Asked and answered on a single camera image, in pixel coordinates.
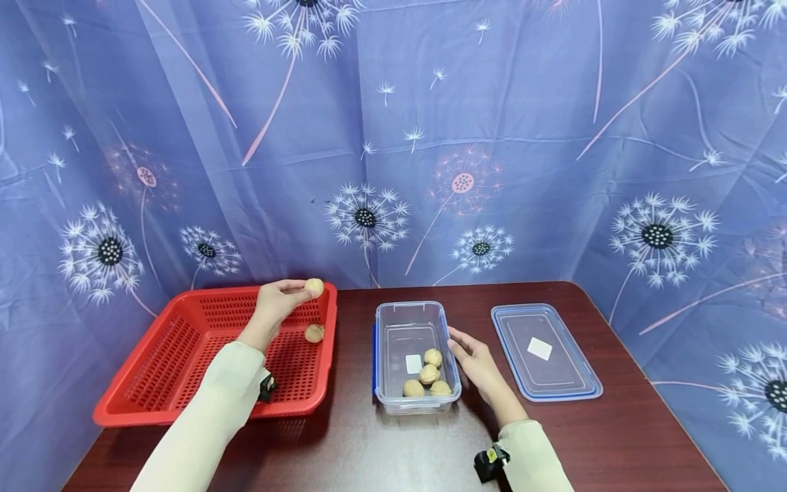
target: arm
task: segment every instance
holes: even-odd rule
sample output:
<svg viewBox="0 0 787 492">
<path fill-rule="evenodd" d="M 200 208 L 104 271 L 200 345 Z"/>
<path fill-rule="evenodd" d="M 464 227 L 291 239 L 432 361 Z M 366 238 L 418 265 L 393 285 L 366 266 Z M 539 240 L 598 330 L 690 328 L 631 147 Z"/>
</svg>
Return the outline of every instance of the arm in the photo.
<svg viewBox="0 0 787 492">
<path fill-rule="evenodd" d="M 249 419 L 263 355 L 293 309 L 316 297 L 304 280 L 260 287 L 257 307 L 238 340 L 219 351 L 197 393 L 153 450 L 131 492 L 202 492 L 208 489 L 224 449 Z"/>
<path fill-rule="evenodd" d="M 489 347 L 453 327 L 449 331 L 451 352 L 501 427 L 498 443 L 511 456 L 504 471 L 513 492 L 573 492 L 544 430 L 527 416 Z"/>
</svg>

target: blue lid rim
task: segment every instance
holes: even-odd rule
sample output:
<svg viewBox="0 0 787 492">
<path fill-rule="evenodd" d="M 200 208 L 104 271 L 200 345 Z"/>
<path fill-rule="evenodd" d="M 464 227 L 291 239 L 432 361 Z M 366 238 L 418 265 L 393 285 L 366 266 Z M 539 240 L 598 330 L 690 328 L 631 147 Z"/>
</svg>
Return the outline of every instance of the blue lid rim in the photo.
<svg viewBox="0 0 787 492">
<path fill-rule="evenodd" d="M 501 326 L 498 323 L 497 315 L 505 314 L 505 313 L 523 313 L 523 312 L 531 311 L 533 308 L 544 309 L 557 322 L 560 335 L 562 335 L 564 340 L 568 342 L 568 349 L 575 356 L 575 360 L 580 364 L 581 370 L 584 372 L 585 376 L 587 377 L 588 381 L 591 384 L 590 390 L 583 391 L 581 393 L 559 394 L 559 395 L 552 395 L 552 396 L 537 396 L 532 394 L 527 390 L 527 388 L 525 388 L 522 378 L 519 375 L 519 371 L 516 369 L 514 361 L 512 359 L 511 350 L 508 348 L 508 342 L 506 340 L 506 337 L 503 336 Z M 527 398 L 529 401 L 532 401 L 534 403 L 543 403 L 543 402 L 550 402 L 550 401 L 551 402 L 581 401 L 581 400 L 590 400 L 590 399 L 598 398 L 604 393 L 604 386 L 601 384 L 598 375 L 590 366 L 590 362 L 587 360 L 587 357 L 582 352 L 582 349 L 579 348 L 579 344 L 576 342 L 574 336 L 568 330 L 568 326 L 566 326 L 565 322 L 560 317 L 560 314 L 558 314 L 557 309 L 555 309 L 553 306 L 546 303 L 499 305 L 499 306 L 494 306 L 491 309 L 490 314 L 495 327 L 495 332 L 497 333 L 497 337 L 500 339 L 501 345 L 503 346 L 503 352 L 505 353 L 505 358 L 508 361 L 508 366 L 511 368 L 512 373 L 514 375 L 516 386 L 519 388 L 519 392 L 522 394 L 522 396 Z"/>
</svg>

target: blue curtain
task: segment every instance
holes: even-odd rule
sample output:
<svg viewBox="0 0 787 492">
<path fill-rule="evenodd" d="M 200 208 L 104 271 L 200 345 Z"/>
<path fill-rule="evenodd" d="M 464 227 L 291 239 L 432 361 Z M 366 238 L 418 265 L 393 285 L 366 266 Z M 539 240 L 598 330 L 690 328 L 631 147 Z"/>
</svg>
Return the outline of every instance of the blue curtain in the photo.
<svg viewBox="0 0 787 492">
<path fill-rule="evenodd" d="M 785 0 L 0 0 L 0 489 L 183 290 L 572 280 L 787 479 Z"/>
</svg>

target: clear plastic container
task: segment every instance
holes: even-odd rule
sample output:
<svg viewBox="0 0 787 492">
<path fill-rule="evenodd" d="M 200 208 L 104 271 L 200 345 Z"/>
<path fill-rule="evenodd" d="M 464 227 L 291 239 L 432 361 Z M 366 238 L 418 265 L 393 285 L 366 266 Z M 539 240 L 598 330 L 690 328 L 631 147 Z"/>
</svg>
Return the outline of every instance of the clear plastic container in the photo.
<svg viewBox="0 0 787 492">
<path fill-rule="evenodd" d="M 585 354 L 551 305 L 497 306 L 492 320 L 519 391 L 528 400 L 588 400 L 604 393 Z"/>
<path fill-rule="evenodd" d="M 417 415 L 442 412 L 459 399 L 462 384 L 456 359 L 448 348 L 448 323 L 439 302 L 390 302 L 377 308 L 375 324 L 374 392 L 386 413 Z M 423 355 L 429 349 L 442 353 L 440 379 L 453 392 L 447 396 L 405 398 L 402 389 L 408 379 L 418 379 Z"/>
</svg>

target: left hand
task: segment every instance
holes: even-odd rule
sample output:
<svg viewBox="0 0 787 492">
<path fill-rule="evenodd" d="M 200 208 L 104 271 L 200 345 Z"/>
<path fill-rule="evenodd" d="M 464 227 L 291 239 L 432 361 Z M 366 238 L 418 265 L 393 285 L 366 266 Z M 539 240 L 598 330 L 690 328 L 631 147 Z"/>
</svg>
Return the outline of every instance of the left hand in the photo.
<svg viewBox="0 0 787 492">
<path fill-rule="evenodd" d="M 293 309 L 314 298 L 313 292 L 304 289 L 305 284 L 305 280 L 280 280 L 260 287 L 257 307 L 238 341 L 264 352 Z"/>
</svg>

